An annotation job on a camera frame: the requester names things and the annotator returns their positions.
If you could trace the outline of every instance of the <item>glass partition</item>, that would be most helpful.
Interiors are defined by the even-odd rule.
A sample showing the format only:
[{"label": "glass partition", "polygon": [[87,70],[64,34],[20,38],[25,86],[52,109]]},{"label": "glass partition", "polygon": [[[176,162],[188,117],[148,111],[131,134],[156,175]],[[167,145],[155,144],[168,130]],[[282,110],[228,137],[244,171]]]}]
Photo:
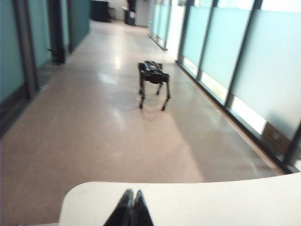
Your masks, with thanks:
[{"label": "glass partition", "polygon": [[166,48],[170,11],[171,0],[155,1],[152,24],[152,38],[163,49]]},{"label": "glass partition", "polygon": [[190,7],[183,45],[183,66],[197,76],[204,46],[212,0],[195,1]]},{"label": "glass partition", "polygon": [[0,120],[4,127],[9,112],[22,100],[27,99],[13,1],[1,0],[0,23]]},{"label": "glass partition", "polygon": [[185,10],[186,1],[172,0],[166,49],[174,60],[178,58]]},{"label": "glass partition", "polygon": [[253,13],[233,95],[272,126],[275,142],[291,140],[301,120],[301,1],[264,0],[262,8]]},{"label": "glass partition", "polygon": [[226,101],[252,6],[253,0],[223,0],[212,11],[200,65],[201,81],[209,89],[212,83],[206,82],[208,76],[220,84],[219,89],[210,91],[221,103]]}]

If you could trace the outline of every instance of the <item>hallway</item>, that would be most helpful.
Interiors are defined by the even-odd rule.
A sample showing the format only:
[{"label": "hallway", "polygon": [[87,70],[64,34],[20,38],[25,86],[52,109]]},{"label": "hallway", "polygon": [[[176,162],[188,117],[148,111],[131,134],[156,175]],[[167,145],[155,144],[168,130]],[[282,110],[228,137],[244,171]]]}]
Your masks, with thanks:
[{"label": "hallway", "polygon": [[[137,63],[163,63],[166,90]],[[2,139],[1,225],[58,221],[61,203],[87,181],[215,182],[277,175],[186,77],[147,29],[91,22],[91,32]]]}]

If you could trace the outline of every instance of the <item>polished floor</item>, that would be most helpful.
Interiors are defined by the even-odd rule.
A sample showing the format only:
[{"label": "polished floor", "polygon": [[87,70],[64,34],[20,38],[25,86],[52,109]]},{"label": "polished floor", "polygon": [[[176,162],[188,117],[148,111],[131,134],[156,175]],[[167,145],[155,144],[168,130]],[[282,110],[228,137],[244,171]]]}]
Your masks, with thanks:
[{"label": "polished floor", "polygon": [[[172,99],[137,63],[171,75]],[[91,22],[91,32],[2,140],[3,226],[58,222],[62,200],[87,181],[212,182],[275,176],[225,115],[145,28]]]}]

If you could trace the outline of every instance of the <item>robot dog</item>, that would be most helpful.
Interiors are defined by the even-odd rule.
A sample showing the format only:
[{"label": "robot dog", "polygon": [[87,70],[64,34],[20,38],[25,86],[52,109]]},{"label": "robot dog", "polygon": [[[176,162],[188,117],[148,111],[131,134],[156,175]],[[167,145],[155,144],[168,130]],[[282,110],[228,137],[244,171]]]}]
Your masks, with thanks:
[{"label": "robot dog", "polygon": [[167,90],[166,100],[161,108],[161,110],[164,111],[167,102],[171,98],[171,94],[169,92],[169,74],[166,74],[162,71],[162,64],[157,64],[154,61],[145,61],[144,63],[138,63],[138,69],[140,73],[139,94],[141,95],[141,102],[139,107],[141,109],[143,108],[143,102],[145,99],[145,90],[144,90],[145,81],[149,81],[153,84],[159,84],[157,95],[159,95],[163,83],[166,82],[166,90]]}]

